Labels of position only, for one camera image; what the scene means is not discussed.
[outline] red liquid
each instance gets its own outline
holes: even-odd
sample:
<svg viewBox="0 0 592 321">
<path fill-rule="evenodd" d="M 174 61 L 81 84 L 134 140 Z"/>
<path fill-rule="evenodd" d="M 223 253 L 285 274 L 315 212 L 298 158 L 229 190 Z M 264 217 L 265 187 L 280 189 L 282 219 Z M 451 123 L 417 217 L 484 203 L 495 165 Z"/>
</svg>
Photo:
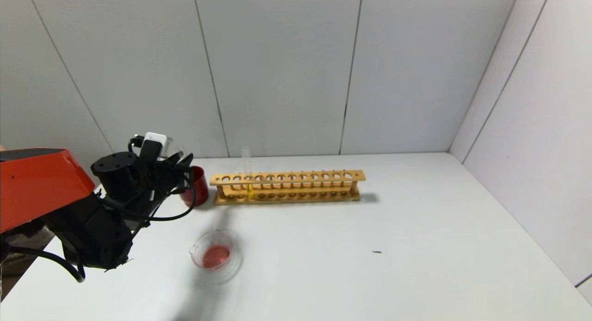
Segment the red liquid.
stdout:
<svg viewBox="0 0 592 321">
<path fill-rule="evenodd" d="M 215 266 L 219 266 L 224 263 L 229 255 L 230 251 L 228 250 L 228 247 L 222 245 L 212 246 L 205 252 L 205 254 L 203 254 L 203 267 L 214 268 Z"/>
</svg>

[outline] white wall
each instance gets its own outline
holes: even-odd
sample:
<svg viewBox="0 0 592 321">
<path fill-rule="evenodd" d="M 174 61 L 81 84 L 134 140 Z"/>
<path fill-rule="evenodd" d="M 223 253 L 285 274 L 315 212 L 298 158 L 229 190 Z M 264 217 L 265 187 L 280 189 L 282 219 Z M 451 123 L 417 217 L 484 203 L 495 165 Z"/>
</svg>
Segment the white wall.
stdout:
<svg viewBox="0 0 592 321">
<path fill-rule="evenodd" d="M 592 0 L 548 0 L 465 166 L 572 283 L 592 272 Z"/>
<path fill-rule="evenodd" d="M 513 1 L 34 3 L 108 146 L 124 150 L 131 135 L 156 131 L 198 157 L 222 157 L 244 144 L 254 156 L 447 150 Z M 68 91 L 32 56 L 22 66 L 33 81 Z M 34 100 L 21 104 L 43 107 Z M 89 138 L 56 107 L 44 118 L 75 126 L 72 140 Z M 20 112 L 4 115 L 24 121 Z M 41 144 L 12 130 L 4 138 Z"/>
<path fill-rule="evenodd" d="M 588 280 L 578 288 L 582 296 L 588 300 L 590 304 L 592 304 L 592 280 Z"/>
<path fill-rule="evenodd" d="M 93 178 L 111 153 L 31 0 L 0 0 L 0 143 L 68 148 Z"/>
<path fill-rule="evenodd" d="M 514 0 L 362 0 L 343 154 L 448 151 Z"/>
<path fill-rule="evenodd" d="M 339 154 L 360 0 L 197 0 L 230 156 Z"/>
<path fill-rule="evenodd" d="M 194 0 L 34 0 L 116 151 L 135 133 L 228 156 Z"/>
<path fill-rule="evenodd" d="M 510 77 L 545 0 L 516 0 L 450 153 L 461 163 Z"/>
</svg>

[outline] wooden test tube rack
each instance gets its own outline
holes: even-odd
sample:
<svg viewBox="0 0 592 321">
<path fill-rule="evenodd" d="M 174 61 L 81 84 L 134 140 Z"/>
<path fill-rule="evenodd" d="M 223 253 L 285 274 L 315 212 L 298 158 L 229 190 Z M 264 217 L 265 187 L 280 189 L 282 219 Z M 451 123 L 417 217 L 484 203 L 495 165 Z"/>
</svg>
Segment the wooden test tube rack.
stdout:
<svg viewBox="0 0 592 321">
<path fill-rule="evenodd" d="M 214 174 L 215 205 L 359 201 L 363 171 Z"/>
</svg>

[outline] yellow liquid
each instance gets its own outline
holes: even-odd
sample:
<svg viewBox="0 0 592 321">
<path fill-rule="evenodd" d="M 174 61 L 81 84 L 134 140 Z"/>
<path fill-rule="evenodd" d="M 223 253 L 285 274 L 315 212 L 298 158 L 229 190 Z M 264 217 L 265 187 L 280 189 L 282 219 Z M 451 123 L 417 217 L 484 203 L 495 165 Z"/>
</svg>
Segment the yellow liquid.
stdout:
<svg viewBox="0 0 592 321">
<path fill-rule="evenodd" d="M 253 185 L 247 185 L 247 196 L 250 199 L 254 199 L 255 198 L 255 192 L 254 192 L 254 189 L 253 189 Z"/>
</svg>

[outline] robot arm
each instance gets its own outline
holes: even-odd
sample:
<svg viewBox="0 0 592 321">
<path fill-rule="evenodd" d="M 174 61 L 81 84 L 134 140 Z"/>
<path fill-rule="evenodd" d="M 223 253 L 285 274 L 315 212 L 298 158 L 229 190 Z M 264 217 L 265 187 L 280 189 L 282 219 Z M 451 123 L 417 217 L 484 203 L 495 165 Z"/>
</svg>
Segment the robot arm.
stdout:
<svg viewBox="0 0 592 321">
<path fill-rule="evenodd" d="M 109 270 L 127 262 L 132 239 L 141 228 L 150 221 L 180 218 L 193 208 L 179 216 L 155 217 L 169 195 L 190 188 L 195 203 L 189 168 L 192 154 L 183 160 L 180 153 L 159 160 L 161 142 L 136 137 L 130 143 L 141 146 L 139 156 L 119 152 L 91 165 L 105 190 L 102 198 L 66 149 L 0 152 L 2 237 L 39 218 L 62 241 L 67 262 L 78 265 L 80 272 L 83 266 Z M 0 262 L 8 252 L 22 249 L 10 247 L 3 239 Z"/>
</svg>

